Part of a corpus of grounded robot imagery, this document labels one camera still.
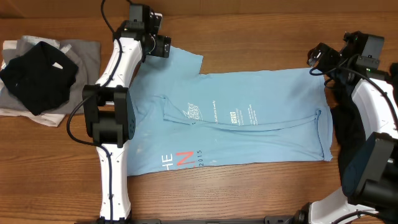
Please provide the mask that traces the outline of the folded white shirt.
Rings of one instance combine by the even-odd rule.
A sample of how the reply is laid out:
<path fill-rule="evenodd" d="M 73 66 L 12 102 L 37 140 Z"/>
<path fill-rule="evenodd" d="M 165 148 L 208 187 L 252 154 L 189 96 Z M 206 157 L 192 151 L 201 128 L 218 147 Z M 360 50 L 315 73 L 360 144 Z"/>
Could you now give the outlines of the folded white shirt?
<path fill-rule="evenodd" d="M 4 50 L 15 50 L 17 48 L 16 40 L 5 40 L 3 43 Z M 1 64 L 1 70 L 6 67 L 6 63 L 3 60 Z M 4 83 L 1 81 L 1 91 L 5 89 Z M 34 116 L 31 112 L 28 111 L 17 111 L 11 109 L 1 108 L 1 116 L 23 116 L 31 119 L 32 121 L 43 124 L 45 126 L 50 127 L 58 127 L 61 121 L 64 119 L 65 114 L 48 114 L 45 113 L 43 115 Z"/>

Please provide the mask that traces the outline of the light blue printed t-shirt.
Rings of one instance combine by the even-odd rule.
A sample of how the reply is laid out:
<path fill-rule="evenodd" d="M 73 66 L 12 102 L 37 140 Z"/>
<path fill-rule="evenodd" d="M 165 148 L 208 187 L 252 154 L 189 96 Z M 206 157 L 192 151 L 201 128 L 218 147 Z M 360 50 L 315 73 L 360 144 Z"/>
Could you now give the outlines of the light blue printed t-shirt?
<path fill-rule="evenodd" d="M 306 68 L 200 73 L 203 57 L 148 57 L 130 93 L 136 132 L 127 173 L 264 162 L 330 161 L 323 77 Z"/>

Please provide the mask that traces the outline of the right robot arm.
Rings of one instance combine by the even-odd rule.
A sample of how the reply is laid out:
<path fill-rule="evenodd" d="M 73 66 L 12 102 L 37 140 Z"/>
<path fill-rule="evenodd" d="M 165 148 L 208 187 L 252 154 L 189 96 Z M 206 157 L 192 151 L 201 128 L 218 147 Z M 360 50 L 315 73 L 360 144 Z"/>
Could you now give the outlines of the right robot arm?
<path fill-rule="evenodd" d="M 335 50 L 308 52 L 311 75 L 326 75 L 338 105 L 332 109 L 340 145 L 340 188 L 276 223 L 351 223 L 361 217 L 397 222 L 397 64 L 379 69 L 384 38 L 346 33 Z"/>

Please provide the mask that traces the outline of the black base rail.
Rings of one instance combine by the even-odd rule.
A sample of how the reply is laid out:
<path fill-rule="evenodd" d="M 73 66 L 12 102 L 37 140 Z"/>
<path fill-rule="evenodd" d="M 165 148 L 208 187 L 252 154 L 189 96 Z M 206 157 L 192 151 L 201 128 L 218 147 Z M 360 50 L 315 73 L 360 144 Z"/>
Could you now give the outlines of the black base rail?
<path fill-rule="evenodd" d="M 248 219 L 219 219 L 219 220 L 159 220 L 159 219 L 140 219 L 118 221 L 104 221 L 98 219 L 96 223 L 113 224 L 291 224 L 294 222 L 293 216 L 268 216 L 265 218 Z"/>

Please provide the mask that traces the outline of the black t-shirt under blue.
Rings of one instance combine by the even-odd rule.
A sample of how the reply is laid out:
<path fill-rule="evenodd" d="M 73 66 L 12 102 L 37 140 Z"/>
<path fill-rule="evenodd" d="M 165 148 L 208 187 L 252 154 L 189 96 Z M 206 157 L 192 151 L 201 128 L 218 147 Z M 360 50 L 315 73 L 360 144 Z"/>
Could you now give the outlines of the black t-shirt under blue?
<path fill-rule="evenodd" d="M 338 167 L 344 189 L 353 191 L 372 174 L 379 181 L 385 162 L 376 142 L 385 141 L 389 152 L 397 149 L 397 75 L 377 71 L 370 77 L 339 66 L 328 75 L 335 81 L 333 94 L 338 106 L 331 109 L 336 138 L 341 150 Z"/>

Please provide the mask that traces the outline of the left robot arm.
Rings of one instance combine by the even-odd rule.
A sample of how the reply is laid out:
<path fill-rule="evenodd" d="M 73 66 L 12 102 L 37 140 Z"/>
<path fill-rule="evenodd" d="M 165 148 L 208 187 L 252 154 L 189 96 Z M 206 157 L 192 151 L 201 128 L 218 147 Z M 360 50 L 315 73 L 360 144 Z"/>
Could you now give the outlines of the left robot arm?
<path fill-rule="evenodd" d="M 113 53 L 102 76 L 83 88 L 86 131 L 101 166 L 102 205 L 97 223 L 130 223 L 127 148 L 136 118 L 129 87 L 148 55 L 167 58 L 171 39 L 158 34 L 162 15 L 145 4 L 131 3 L 129 19 L 113 31 Z"/>

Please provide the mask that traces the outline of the folded black shirt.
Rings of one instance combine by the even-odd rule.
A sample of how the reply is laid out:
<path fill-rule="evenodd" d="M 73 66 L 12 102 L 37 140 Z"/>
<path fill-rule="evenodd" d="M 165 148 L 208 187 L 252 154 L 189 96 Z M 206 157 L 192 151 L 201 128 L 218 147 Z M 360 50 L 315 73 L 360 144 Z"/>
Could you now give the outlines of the folded black shirt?
<path fill-rule="evenodd" d="M 1 80 L 32 114 L 58 108 L 70 99 L 78 66 L 59 49 L 39 42 L 9 61 Z"/>

